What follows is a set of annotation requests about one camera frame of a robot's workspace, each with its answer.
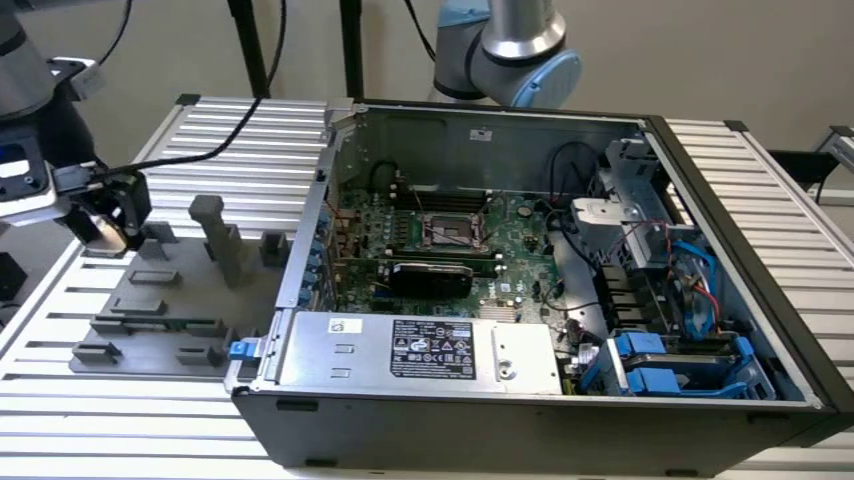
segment slotted aluminum surface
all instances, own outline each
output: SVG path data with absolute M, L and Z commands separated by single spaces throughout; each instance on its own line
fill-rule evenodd
M 198 135 L 198 131 L 190 134 L 187 129 L 181 128 L 185 124 L 219 121 L 221 123 L 214 124 L 234 125 L 237 116 L 247 105 L 249 101 L 242 100 L 203 99 L 197 108 L 177 109 L 141 158 L 154 158 L 159 155 L 159 149 L 173 149 L 177 144 L 193 143 L 174 141 L 178 137 L 187 139 Z M 323 104 L 271 101 L 265 103 L 265 107 L 258 118 L 266 120 L 267 124 L 279 122 L 278 124 L 285 125 L 289 121 L 323 118 Z M 203 112 L 203 116 L 189 118 L 194 112 Z M 230 118 L 211 118 L 221 114 Z M 258 125 L 258 120 L 250 123 L 250 126 Z M 319 139 L 322 122 L 313 122 L 313 125 L 317 125 Z M 294 157 L 313 157 L 317 151 L 309 147 L 294 147 L 299 152 L 295 153 L 290 145 L 282 145 L 290 143 L 286 134 L 261 136 L 269 139 L 265 141 L 279 143 L 249 152 L 253 148 L 239 142 L 235 150 L 242 149 L 243 153 L 263 154 L 266 157 L 237 157 L 227 154 L 207 165 L 198 165 L 201 170 L 193 172 L 181 169 L 175 175 L 165 170 L 153 172 L 151 177 L 159 177 L 161 185 L 171 185 L 169 189 L 155 190 L 153 193 L 158 205 L 155 213 L 161 218 L 169 218 L 175 225 L 187 225 L 181 222 L 179 206 L 183 208 L 185 203 L 189 205 L 190 198 L 177 197 L 189 197 L 206 191 L 209 184 L 197 187 L 187 178 L 202 178 L 206 175 L 203 171 L 211 172 L 205 169 L 219 165 L 233 169 L 226 169 L 219 174 L 210 173 L 207 177 L 210 181 L 222 182 L 234 193 L 245 194 L 238 197 L 245 200 L 245 207 L 229 207 L 230 212 L 242 212 L 235 213 L 239 215 L 235 222 L 242 230 L 251 232 L 253 226 L 261 224 L 278 224 L 294 230 L 294 222 L 285 219 L 294 218 L 289 215 L 297 215 L 299 195 L 291 196 L 287 189 L 278 190 L 278 187 L 261 191 L 242 190 L 246 184 L 278 183 L 266 171 L 250 175 L 247 170 L 241 169 L 259 168 L 259 164 L 263 164 L 261 168 L 279 173 L 289 169 L 302 172 L 303 168 L 311 168 L 311 160 Z M 297 174 L 287 178 L 291 183 L 286 184 L 299 185 L 302 180 L 298 179 L 303 177 Z M 282 203 L 289 198 L 297 203 Z M 273 207 L 270 202 L 281 202 L 277 205 L 282 205 L 282 208 Z M 286 205 L 293 205 L 293 212 Z M 179 232 L 199 235 L 193 226 L 179 229 Z M 163 380 L 71 372 L 67 366 L 71 346 L 83 340 L 90 328 L 90 316 L 102 310 L 130 260 L 130 256 L 121 260 L 83 258 L 79 245 L 73 244 L 11 325 L 0 333 L 0 352 L 5 353 L 0 359 L 0 477 L 532 478 L 530 475 L 416 472 L 389 472 L 381 477 L 377 473 L 362 471 L 285 470 L 267 459 L 219 381 Z M 720 478 L 852 478 L 849 472 L 854 471 L 853 449 L 854 433 L 844 433 L 810 449 L 768 450 L 725 472 Z
M 669 120 L 825 352 L 854 387 L 854 245 L 749 133 Z

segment power supply label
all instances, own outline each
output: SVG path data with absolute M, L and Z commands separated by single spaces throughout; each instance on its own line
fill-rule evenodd
M 472 323 L 395 320 L 391 374 L 405 378 L 476 380 Z

